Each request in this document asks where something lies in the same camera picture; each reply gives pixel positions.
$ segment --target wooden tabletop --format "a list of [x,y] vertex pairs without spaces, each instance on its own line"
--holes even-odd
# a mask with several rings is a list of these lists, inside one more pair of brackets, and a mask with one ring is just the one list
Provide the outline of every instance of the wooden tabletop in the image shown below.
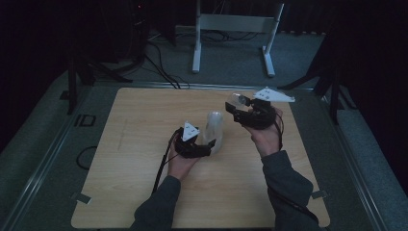
[[[72,217],[76,228],[127,228],[135,210],[152,192],[156,174],[173,132],[187,120],[201,129],[207,113],[223,112],[223,143],[217,154],[202,158],[182,182],[173,228],[273,227],[262,163],[249,133],[224,109],[233,92],[253,91],[121,89],[97,147]],[[283,149],[293,168],[319,187],[288,103],[272,103],[283,111]],[[320,226],[330,223],[322,198],[308,208]]]

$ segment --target gray jacket sleeve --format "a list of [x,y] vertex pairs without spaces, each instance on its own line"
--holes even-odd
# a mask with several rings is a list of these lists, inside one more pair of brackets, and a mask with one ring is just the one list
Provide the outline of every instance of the gray jacket sleeve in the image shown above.
[[135,212],[130,230],[170,230],[181,183],[167,176],[160,187]]
[[283,196],[306,208],[313,190],[312,183],[292,168],[286,151],[268,155],[262,163],[269,200],[276,215],[275,230],[320,230],[315,220],[282,199]]

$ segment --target gray carpet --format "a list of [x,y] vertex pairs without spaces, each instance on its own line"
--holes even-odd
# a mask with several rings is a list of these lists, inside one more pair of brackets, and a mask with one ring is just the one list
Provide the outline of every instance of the gray carpet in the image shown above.
[[[276,69],[276,77],[272,79],[267,77],[260,58],[259,48],[263,44],[263,39],[259,36],[251,41],[224,42],[223,44],[205,42],[201,71],[198,74],[191,73],[192,38],[178,38],[176,47],[162,38],[156,38],[153,41],[162,51],[166,72],[182,77],[192,87],[194,84],[276,87],[285,85],[306,72],[322,37],[278,35],[272,47],[272,58]],[[147,47],[147,55],[158,63],[157,54],[153,46]],[[35,171],[53,139],[57,137],[61,127],[67,124],[69,130],[63,145],[58,149],[58,156],[27,214],[17,227],[18,230],[74,230],[70,225],[70,218],[76,202],[69,197],[82,189],[87,176],[87,172],[76,165],[75,159],[84,148],[98,144],[115,93],[120,87],[142,87],[146,85],[146,82],[164,81],[161,76],[146,68],[153,69],[153,66],[145,62],[142,68],[126,75],[127,78],[134,80],[132,84],[120,84],[95,72],[98,82],[94,87],[80,86],[81,95],[84,95],[85,101],[76,113],[96,116],[93,127],[74,126],[72,121],[75,120],[76,115],[72,117],[66,115],[67,102],[59,100],[61,92],[66,90],[66,74],[56,80],[0,156],[2,172],[0,218],[3,221],[11,212],[14,203],[23,192],[25,183]],[[312,88],[314,81],[301,87]],[[317,176],[319,187],[330,193],[330,196],[324,199],[331,217],[330,230],[373,230],[370,218],[344,161],[344,148],[336,135],[339,128],[336,128],[328,119],[325,104],[305,91],[294,90],[291,93],[297,98],[297,102],[292,104],[293,114]],[[367,130],[364,121],[358,118],[358,111],[345,110],[344,113],[339,113],[339,120],[340,127],[348,138],[348,144],[356,146],[353,148],[354,153],[378,153],[378,147],[372,143],[364,146],[356,143],[361,138],[360,135],[364,136],[362,141],[372,141],[372,137],[367,137],[370,130]],[[87,155],[90,160],[91,150]],[[362,172],[367,175],[368,182],[373,182],[370,178],[370,167],[366,166],[366,168],[362,169]],[[381,170],[389,172],[386,167]],[[379,180],[387,181],[387,178],[383,177]],[[406,196],[398,194],[397,185],[391,181],[390,184],[384,184],[384,187],[392,188],[388,196],[402,201],[383,200],[379,196],[384,194],[385,189],[377,189],[378,185],[381,184],[371,183],[370,186],[376,191],[372,194],[375,195],[376,202],[378,201],[378,209],[388,230],[407,229],[408,225],[403,218],[406,218],[408,214],[406,211],[408,207],[398,207],[399,204],[406,205]],[[393,210],[401,208],[396,218],[392,218],[389,208]]]

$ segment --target person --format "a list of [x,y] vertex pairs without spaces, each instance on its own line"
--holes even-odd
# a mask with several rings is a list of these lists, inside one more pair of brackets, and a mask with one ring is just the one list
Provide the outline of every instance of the person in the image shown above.
[[[274,230],[321,230],[316,216],[306,208],[313,190],[312,183],[292,168],[287,152],[280,150],[282,111],[276,108],[275,111],[278,114],[276,125],[265,130],[243,126],[261,156],[268,197],[276,215]],[[177,155],[174,145],[170,147],[168,159],[171,161],[165,180],[136,210],[131,230],[171,229],[181,182],[200,159]]]

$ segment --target hand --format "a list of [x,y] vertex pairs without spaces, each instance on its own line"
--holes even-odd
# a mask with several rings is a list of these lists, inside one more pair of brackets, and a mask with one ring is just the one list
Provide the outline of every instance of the hand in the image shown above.
[[197,163],[201,158],[184,158],[180,156],[174,148],[175,141],[177,140],[178,136],[179,135],[173,139],[173,143],[170,147],[170,153],[168,153],[169,161],[167,175],[174,176],[180,181],[183,181],[195,163]]
[[[281,117],[283,112],[275,107],[273,108],[278,114],[276,116],[276,124],[278,124],[279,130],[281,130]],[[251,134],[251,139],[255,142],[255,146],[261,157],[266,157],[280,150],[279,131],[274,124],[264,130],[256,130],[246,126],[243,126],[243,128]]]

